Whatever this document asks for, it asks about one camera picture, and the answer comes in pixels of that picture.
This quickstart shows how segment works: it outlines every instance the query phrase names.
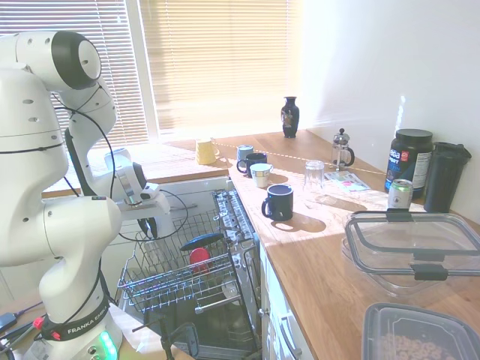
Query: green light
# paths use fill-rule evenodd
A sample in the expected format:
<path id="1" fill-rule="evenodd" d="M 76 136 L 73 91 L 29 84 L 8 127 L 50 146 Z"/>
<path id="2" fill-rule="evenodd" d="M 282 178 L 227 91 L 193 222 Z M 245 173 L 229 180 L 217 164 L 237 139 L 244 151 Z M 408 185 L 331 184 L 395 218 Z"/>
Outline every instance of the green light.
<path id="1" fill-rule="evenodd" d="M 113 344 L 112 338 L 108 332 L 104 331 L 100 334 L 100 340 L 103 346 L 103 350 L 106 353 L 105 360 L 117 360 L 117 349 Z"/>

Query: drinking glass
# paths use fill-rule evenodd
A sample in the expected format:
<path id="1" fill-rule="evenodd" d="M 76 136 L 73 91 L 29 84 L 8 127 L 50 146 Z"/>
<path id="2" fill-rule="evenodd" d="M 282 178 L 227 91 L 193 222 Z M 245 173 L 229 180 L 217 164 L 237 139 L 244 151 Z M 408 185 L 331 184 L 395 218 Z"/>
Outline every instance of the drinking glass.
<path id="1" fill-rule="evenodd" d="M 304 191 L 311 193 L 322 193 L 324 168 L 325 164 L 322 161 L 307 161 L 305 164 Z"/>

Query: black thermos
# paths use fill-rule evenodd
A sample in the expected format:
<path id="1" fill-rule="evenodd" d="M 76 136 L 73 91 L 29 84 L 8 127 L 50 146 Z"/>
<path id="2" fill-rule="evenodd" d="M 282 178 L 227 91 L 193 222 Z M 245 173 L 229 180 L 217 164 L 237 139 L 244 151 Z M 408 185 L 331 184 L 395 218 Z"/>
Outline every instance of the black thermos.
<path id="1" fill-rule="evenodd" d="M 462 144 L 435 142 L 424 205 L 427 212 L 449 212 L 464 166 L 471 158 Z"/>

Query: vase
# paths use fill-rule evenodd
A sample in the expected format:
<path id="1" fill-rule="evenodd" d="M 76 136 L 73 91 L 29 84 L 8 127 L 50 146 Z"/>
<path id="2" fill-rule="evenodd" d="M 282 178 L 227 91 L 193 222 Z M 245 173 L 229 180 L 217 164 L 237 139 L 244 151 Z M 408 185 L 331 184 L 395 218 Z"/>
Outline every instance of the vase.
<path id="1" fill-rule="evenodd" d="M 281 112 L 283 134 L 288 139 L 295 137 L 299 129 L 300 109 L 295 105 L 295 99 L 295 96 L 285 97 Z"/>

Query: food container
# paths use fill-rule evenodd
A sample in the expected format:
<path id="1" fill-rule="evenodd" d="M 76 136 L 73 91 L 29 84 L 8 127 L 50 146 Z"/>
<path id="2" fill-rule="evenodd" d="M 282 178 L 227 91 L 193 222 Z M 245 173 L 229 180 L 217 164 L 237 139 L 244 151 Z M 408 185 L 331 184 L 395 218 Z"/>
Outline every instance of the food container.
<path id="1" fill-rule="evenodd" d="M 373 304 L 364 318 L 363 360 L 479 360 L 479 336 L 442 313 Z"/>
<path id="2" fill-rule="evenodd" d="M 459 216 L 358 211 L 343 253 L 393 296 L 410 296 L 448 277 L 480 276 L 480 237 Z"/>

